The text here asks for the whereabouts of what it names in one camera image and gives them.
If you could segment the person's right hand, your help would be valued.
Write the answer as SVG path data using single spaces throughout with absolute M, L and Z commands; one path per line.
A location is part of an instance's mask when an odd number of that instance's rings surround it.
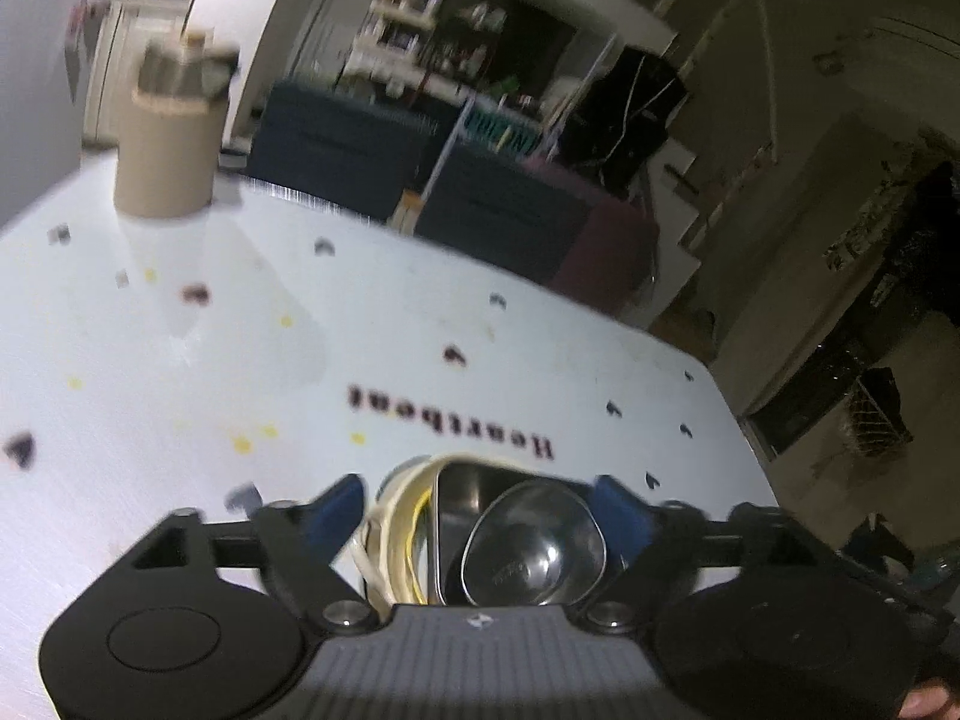
M 960 697 L 942 679 L 931 679 L 908 692 L 898 711 L 900 720 L 960 720 Z

